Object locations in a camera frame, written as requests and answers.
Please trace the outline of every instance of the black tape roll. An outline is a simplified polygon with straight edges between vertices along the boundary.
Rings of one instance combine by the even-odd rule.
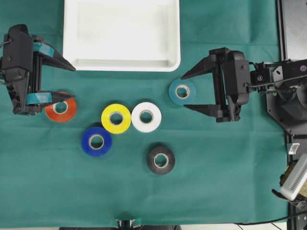
[[[165,158],[165,164],[160,165],[157,163],[157,157],[163,156]],[[157,146],[153,148],[147,155],[147,164],[149,169],[158,175],[164,175],[172,171],[175,166],[175,156],[173,152],[163,146]]]

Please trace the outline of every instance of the plastic tray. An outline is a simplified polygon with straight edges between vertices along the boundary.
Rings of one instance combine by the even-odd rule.
[[[174,71],[179,0],[65,0],[63,56],[77,70]]]

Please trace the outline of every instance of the green tablecloth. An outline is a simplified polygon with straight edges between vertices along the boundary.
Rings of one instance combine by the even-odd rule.
[[[1,0],[0,35],[17,23],[62,50],[62,0]],[[142,224],[250,222],[286,214],[277,199],[285,170],[283,131],[267,115],[265,97],[253,93],[239,122],[217,124],[175,106],[168,86],[214,48],[241,50],[251,61],[278,61],[275,0],[181,0],[181,65],[170,73],[68,72],[43,68],[43,90],[76,94],[78,112],[65,124],[42,113],[12,114],[0,89],[0,227],[115,226],[115,219]],[[193,78],[196,104],[214,103],[210,75]],[[112,135],[111,151],[98,159],[81,149],[82,133],[100,122],[110,103],[130,110],[150,101],[162,111],[148,134],[133,126]],[[177,162],[158,176],[146,165],[156,143]]]

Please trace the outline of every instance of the black cable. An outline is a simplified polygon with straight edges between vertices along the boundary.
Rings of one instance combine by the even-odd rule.
[[[279,219],[273,219],[273,220],[269,220],[269,221],[262,221],[262,222],[255,222],[255,223],[236,223],[236,224],[239,224],[239,225],[270,224],[270,223],[278,222],[278,221],[284,220],[284,219],[291,219],[291,218],[294,218],[294,217],[297,217],[299,215],[306,214],[306,213],[307,213],[307,211],[304,211],[304,212],[298,212],[298,213],[290,215],[290,216],[281,217]]]
[[[307,77],[307,75],[303,75],[303,76],[299,76],[299,77],[295,77],[295,78],[290,78],[290,79],[285,79],[285,80],[278,80],[278,81],[274,81],[274,82],[270,82],[270,83],[266,83],[266,84],[261,84],[261,85],[247,85],[247,87],[258,88],[258,87],[261,87],[261,86],[274,85],[276,83],[291,81],[291,80],[295,80],[295,79],[299,79],[299,78],[303,78],[303,77]]]
[[[236,224],[236,225],[238,225],[238,224]],[[241,230],[243,230],[243,228],[240,225],[238,225],[238,227],[241,228]]]
[[[271,223],[272,225],[274,225],[276,228],[278,228],[279,230],[282,230],[281,228],[279,228],[277,225]]]

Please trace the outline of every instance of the tape roll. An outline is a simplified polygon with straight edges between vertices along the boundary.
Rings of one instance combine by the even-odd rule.
[[[149,113],[152,117],[151,121],[145,123],[141,120],[143,113]],[[149,133],[156,130],[161,124],[161,111],[153,103],[143,102],[138,104],[132,111],[131,120],[133,126],[140,132]]]
[[[102,145],[94,147],[92,140],[95,137],[100,137]],[[106,155],[112,145],[111,134],[102,127],[92,127],[83,133],[81,146],[83,151],[91,157],[100,157]]]
[[[147,155],[149,169],[158,175],[164,175],[172,171],[176,163],[173,152],[163,146],[153,148]]]
[[[111,116],[119,114],[122,117],[120,124],[116,125],[111,122]],[[125,132],[131,124],[130,111],[122,104],[111,104],[101,114],[101,123],[104,128],[113,134],[120,134]]]
[[[178,94],[178,89],[184,89],[187,95],[180,97]],[[196,88],[195,85],[190,80],[174,80],[168,90],[170,99],[177,105],[183,106],[184,104],[192,103],[196,98]]]
[[[56,111],[56,106],[58,103],[49,105],[45,107],[45,112],[46,115],[49,117],[50,120],[59,122],[59,123],[64,123],[70,121],[76,114],[77,112],[77,103],[74,98],[70,98],[66,101],[64,101],[66,105],[65,111],[59,113]]]

